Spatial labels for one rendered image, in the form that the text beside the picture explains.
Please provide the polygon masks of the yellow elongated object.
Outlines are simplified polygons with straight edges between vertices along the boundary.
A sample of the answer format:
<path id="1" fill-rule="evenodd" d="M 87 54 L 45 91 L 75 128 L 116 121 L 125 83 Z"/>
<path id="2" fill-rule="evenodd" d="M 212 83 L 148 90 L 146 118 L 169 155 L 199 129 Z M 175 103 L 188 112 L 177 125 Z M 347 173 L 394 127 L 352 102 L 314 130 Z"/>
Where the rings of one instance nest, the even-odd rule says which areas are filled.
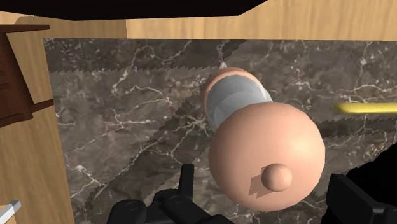
<path id="1" fill-rule="evenodd" d="M 343 114 L 397 114 L 397 103 L 358 103 L 344 102 L 334 105 Z"/>

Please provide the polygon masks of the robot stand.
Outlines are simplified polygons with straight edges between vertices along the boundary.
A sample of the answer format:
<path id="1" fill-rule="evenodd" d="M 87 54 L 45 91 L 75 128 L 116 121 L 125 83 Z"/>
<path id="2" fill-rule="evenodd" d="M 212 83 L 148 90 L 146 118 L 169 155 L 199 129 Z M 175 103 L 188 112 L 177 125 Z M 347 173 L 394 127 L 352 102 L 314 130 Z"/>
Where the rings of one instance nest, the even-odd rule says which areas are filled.
<path id="1" fill-rule="evenodd" d="M 241 15 L 266 0 L 0 0 L 0 11 L 72 21 Z"/>

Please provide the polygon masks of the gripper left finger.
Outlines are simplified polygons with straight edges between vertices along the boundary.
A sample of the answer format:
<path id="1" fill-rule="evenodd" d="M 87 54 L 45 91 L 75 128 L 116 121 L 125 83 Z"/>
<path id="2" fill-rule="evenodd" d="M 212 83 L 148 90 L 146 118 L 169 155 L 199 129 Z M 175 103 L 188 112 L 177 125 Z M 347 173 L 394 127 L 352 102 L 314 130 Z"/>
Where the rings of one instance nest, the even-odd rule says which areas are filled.
<path id="1" fill-rule="evenodd" d="M 127 199 L 111 209 L 106 224 L 231 224 L 223 215 L 210 215 L 193 201 L 194 165 L 183 164 L 177 189 L 157 192 L 152 203 Z"/>

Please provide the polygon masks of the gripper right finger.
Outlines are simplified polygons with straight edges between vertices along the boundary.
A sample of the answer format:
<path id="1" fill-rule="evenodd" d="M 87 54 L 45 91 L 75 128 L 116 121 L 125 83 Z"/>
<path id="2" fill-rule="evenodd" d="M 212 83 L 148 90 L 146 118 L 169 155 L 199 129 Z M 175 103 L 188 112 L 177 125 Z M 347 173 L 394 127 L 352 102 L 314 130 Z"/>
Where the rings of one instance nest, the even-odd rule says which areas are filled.
<path id="1" fill-rule="evenodd" d="M 397 224 L 397 207 L 377 202 L 343 174 L 332 174 L 321 224 Z"/>

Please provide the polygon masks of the peach and grey pepper mill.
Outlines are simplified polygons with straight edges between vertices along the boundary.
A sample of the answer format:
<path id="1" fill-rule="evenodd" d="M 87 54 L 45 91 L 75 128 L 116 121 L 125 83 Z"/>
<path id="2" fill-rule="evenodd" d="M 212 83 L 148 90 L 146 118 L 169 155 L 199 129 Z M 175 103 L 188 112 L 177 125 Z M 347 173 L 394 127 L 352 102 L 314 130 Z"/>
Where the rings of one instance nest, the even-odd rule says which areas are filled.
<path id="1" fill-rule="evenodd" d="M 313 191 L 325 165 L 325 145 L 305 112 L 273 101 L 255 76 L 235 67 L 212 74 L 202 98 L 214 132 L 210 172 L 228 198 L 269 212 Z"/>

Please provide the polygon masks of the dark brown wooden furniture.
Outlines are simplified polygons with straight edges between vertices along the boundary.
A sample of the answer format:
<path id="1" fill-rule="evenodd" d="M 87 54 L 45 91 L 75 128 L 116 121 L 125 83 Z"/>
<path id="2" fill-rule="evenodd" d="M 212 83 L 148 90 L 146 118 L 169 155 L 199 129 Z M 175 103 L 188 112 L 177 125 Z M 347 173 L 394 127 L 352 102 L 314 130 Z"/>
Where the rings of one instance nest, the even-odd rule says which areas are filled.
<path id="1" fill-rule="evenodd" d="M 49 25 L 0 25 L 0 128 L 30 120 L 33 113 L 54 105 L 53 99 L 33 101 L 7 37 L 8 33 L 48 29 Z"/>

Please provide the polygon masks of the white rectangular bar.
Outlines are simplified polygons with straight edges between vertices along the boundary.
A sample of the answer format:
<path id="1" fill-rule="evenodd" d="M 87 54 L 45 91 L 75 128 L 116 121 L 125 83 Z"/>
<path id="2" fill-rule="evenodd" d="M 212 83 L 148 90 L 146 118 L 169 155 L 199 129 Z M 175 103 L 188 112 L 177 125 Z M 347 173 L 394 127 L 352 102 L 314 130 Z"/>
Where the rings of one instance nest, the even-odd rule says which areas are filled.
<path id="1" fill-rule="evenodd" d="M 16 224 L 12 217 L 20 208 L 21 202 L 19 200 L 13 200 L 7 205 L 0 206 L 0 224 L 7 224 L 10 220 L 11 224 Z"/>

